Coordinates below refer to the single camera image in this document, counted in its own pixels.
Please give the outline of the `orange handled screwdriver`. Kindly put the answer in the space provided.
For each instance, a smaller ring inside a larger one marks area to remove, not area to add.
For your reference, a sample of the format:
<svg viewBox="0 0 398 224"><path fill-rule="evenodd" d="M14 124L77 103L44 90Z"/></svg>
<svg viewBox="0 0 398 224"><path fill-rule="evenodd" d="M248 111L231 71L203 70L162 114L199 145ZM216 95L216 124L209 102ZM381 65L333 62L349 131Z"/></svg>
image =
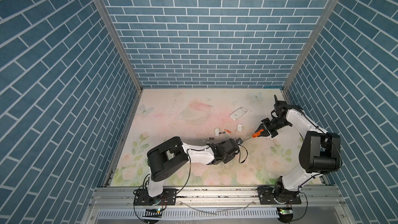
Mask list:
<svg viewBox="0 0 398 224"><path fill-rule="evenodd" d="M260 137L262 134L264 133L264 129L260 129L259 131L257 131L256 133L254 133L252 136L246 138L245 140L243 140L241 143L244 143L250 139L255 139Z"/></svg>

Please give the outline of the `white remote control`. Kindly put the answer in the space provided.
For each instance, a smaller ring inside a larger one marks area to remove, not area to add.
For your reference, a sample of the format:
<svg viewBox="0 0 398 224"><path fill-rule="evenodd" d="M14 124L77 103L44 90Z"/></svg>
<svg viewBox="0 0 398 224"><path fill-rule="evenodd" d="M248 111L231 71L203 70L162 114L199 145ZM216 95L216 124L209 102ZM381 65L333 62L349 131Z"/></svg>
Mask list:
<svg viewBox="0 0 398 224"><path fill-rule="evenodd" d="M229 117L230 117L232 120L236 121L236 120L238 120L239 118L241 118L242 116L244 116L246 113L247 113L247 110L246 110L244 107L240 107L240 108L238 108L237 110L235 110L233 113L231 113L231 114L229 115Z"/></svg>

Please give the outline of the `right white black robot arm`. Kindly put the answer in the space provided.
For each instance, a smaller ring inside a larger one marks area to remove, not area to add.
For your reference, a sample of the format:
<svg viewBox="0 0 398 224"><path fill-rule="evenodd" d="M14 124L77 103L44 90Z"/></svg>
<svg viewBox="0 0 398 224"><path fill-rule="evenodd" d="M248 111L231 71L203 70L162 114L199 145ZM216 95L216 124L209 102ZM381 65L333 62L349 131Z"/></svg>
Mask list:
<svg viewBox="0 0 398 224"><path fill-rule="evenodd" d="M275 96L272 119L261 121L254 137L276 137L278 130L294 127L303 139L298 154L299 164L285 176L280 177L274 186L274 197L295 196L311 179L336 172L342 166L341 138L315 124L297 105L280 101Z"/></svg>

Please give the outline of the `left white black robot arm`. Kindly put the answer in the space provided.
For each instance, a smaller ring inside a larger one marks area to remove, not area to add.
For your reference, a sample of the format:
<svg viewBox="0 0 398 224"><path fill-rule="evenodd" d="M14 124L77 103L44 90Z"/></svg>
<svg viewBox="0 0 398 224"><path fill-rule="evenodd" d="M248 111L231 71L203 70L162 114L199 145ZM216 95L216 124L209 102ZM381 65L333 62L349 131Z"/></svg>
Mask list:
<svg viewBox="0 0 398 224"><path fill-rule="evenodd" d="M242 143L243 140L238 138L196 146L184 143L180 137L175 136L152 148L147 152L150 168L148 195L152 198L160 196L165 180L188 162L207 166L228 163L240 153Z"/></svg>

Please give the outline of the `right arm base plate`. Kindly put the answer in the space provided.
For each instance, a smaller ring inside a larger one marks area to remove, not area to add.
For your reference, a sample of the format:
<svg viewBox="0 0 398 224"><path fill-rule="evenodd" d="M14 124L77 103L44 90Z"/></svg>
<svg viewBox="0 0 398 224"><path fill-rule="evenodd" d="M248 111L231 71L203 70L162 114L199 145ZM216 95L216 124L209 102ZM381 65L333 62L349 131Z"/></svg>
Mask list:
<svg viewBox="0 0 398 224"><path fill-rule="evenodd" d="M259 201L261 205L273 204L292 204L299 205L302 203L298 191L288 191L282 186L277 188L270 186L260 186L257 188Z"/></svg>

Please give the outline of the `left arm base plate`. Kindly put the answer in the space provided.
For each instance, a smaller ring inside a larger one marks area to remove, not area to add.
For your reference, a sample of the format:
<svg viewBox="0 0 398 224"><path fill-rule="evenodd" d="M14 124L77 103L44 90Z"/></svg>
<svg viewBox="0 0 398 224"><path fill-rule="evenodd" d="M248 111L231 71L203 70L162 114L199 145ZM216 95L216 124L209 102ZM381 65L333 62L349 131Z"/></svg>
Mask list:
<svg viewBox="0 0 398 224"><path fill-rule="evenodd" d="M156 197L151 197L147 189L137 189L134 192L134 205L138 206L152 206L152 205L175 205L177 189L165 188L163 192Z"/></svg>

